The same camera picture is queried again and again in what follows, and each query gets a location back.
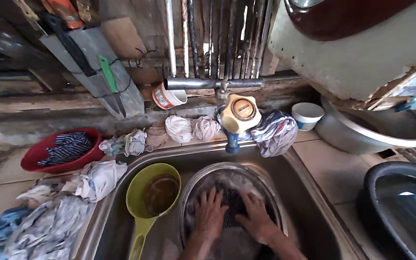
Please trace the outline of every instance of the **tiled countertop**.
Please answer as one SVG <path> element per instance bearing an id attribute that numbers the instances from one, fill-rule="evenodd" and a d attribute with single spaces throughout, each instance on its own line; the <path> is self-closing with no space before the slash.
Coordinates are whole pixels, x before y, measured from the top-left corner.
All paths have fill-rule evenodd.
<path id="1" fill-rule="evenodd" d="M 220 132 L 212 141 L 225 139 L 226 136 Z M 170 140 L 165 148 L 199 142 L 192 139 L 180 144 Z M 354 202 L 367 170 L 384 160 L 373 155 L 358 156 L 339 151 L 321 140 L 314 131 L 298 132 L 293 147 L 370 260 L 384 260 L 358 221 Z M 0 163 L 0 214 L 18 206 L 20 203 L 15 198 L 32 187 L 36 179 L 58 176 L 21 169 L 20 160 L 27 149 L 14 149 L 8 159 Z M 67 174 L 62 174 L 62 177 L 69 178 Z"/>
<path id="2" fill-rule="evenodd" d="M 340 151 L 321 140 L 314 131 L 300 132 L 298 137 L 293 148 L 362 250 L 370 260 L 385 260 L 358 219 L 355 199 L 363 187 L 367 170 L 386 160 L 378 155 L 352 155 Z M 390 161 L 407 162 L 407 159 L 397 155 Z"/>

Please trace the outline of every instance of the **sink basin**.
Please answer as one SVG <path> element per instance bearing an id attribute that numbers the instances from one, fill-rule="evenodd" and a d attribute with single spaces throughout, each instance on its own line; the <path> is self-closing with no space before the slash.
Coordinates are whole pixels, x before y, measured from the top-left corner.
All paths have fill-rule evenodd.
<path id="1" fill-rule="evenodd" d="M 263 158 L 253 141 L 240 143 L 238 154 L 225 152 L 226 142 L 159 149 L 142 156 L 117 157 L 129 169 L 116 189 L 101 200 L 93 213 L 75 259 L 127 260 L 134 231 L 125 195 L 132 178 L 153 163 L 168 163 L 181 175 L 182 189 L 200 169 L 220 162 L 240 163 L 261 175 L 271 189 L 284 232 L 309 260 L 367 259 L 353 237 L 334 215 L 319 187 L 293 148 L 282 156 Z M 175 260 L 182 251 L 177 207 L 160 217 L 147 236 L 142 260 Z"/>

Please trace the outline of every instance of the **white plastic container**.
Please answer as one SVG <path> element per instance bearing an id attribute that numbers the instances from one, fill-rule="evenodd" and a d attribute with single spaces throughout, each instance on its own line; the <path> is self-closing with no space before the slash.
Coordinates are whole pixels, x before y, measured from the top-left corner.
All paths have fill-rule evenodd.
<path id="1" fill-rule="evenodd" d="M 297 103 L 292 107 L 292 116 L 298 125 L 298 130 L 309 131 L 324 116 L 324 110 L 313 103 Z"/>
<path id="2" fill-rule="evenodd" d="M 160 84 L 153 90 L 152 97 L 153 101 L 163 109 L 170 109 L 187 103 L 185 90 L 166 90 L 163 84 Z"/>

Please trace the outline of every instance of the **water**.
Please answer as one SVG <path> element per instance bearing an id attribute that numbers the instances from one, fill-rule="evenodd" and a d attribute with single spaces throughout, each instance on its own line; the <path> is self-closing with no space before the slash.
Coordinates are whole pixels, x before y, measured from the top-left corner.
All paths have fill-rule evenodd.
<path id="1" fill-rule="evenodd" d="M 156 176 L 144 188 L 144 204 L 152 216 L 168 210 L 179 193 L 179 181 L 170 174 Z"/>
<path id="2" fill-rule="evenodd" d="M 400 174 L 385 176 L 375 187 L 382 212 L 416 256 L 416 180 Z"/>

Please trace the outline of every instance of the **yellow plastic scoop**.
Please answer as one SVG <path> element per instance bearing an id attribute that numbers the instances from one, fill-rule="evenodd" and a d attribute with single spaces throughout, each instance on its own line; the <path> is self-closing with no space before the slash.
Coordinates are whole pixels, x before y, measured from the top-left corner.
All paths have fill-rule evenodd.
<path id="1" fill-rule="evenodd" d="M 152 164 L 136 174 L 126 192 L 126 206 L 136 222 L 130 260 L 141 258 L 150 228 L 176 204 L 180 192 L 181 176 L 169 164 Z"/>

